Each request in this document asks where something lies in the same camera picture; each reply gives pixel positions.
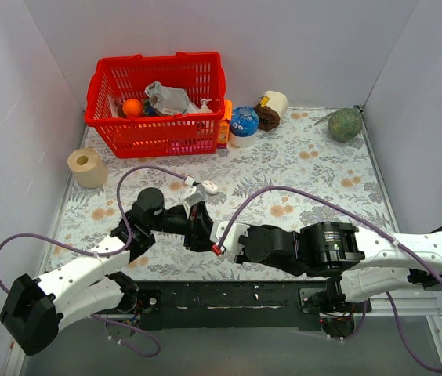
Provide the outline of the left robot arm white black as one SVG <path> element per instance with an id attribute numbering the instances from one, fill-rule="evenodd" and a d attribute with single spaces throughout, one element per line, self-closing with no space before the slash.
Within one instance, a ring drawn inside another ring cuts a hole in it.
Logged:
<path id="1" fill-rule="evenodd" d="M 47 346 L 65 327 L 107 309 L 129 313 L 143 298 L 121 268 L 155 243 L 154 232 L 179 234 L 190 251 L 210 251 L 213 221 L 205 199 L 218 187 L 204 181 L 192 186 L 180 205 L 165 207 L 157 188 L 142 190 L 109 235 L 71 262 L 32 278 L 24 274 L 9 289 L 0 322 L 26 355 Z"/>

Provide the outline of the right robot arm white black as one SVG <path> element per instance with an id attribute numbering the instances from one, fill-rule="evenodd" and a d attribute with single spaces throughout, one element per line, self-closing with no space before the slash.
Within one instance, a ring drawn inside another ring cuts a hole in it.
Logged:
<path id="1" fill-rule="evenodd" d="M 334 311 L 373 295 L 420 286 L 438 291 L 442 278 L 442 230 L 430 234 L 396 233 L 387 240 L 350 223 L 319 222 L 300 231 L 236 223 L 225 241 L 235 262 L 260 263 L 295 277 L 324 277 L 317 299 Z"/>

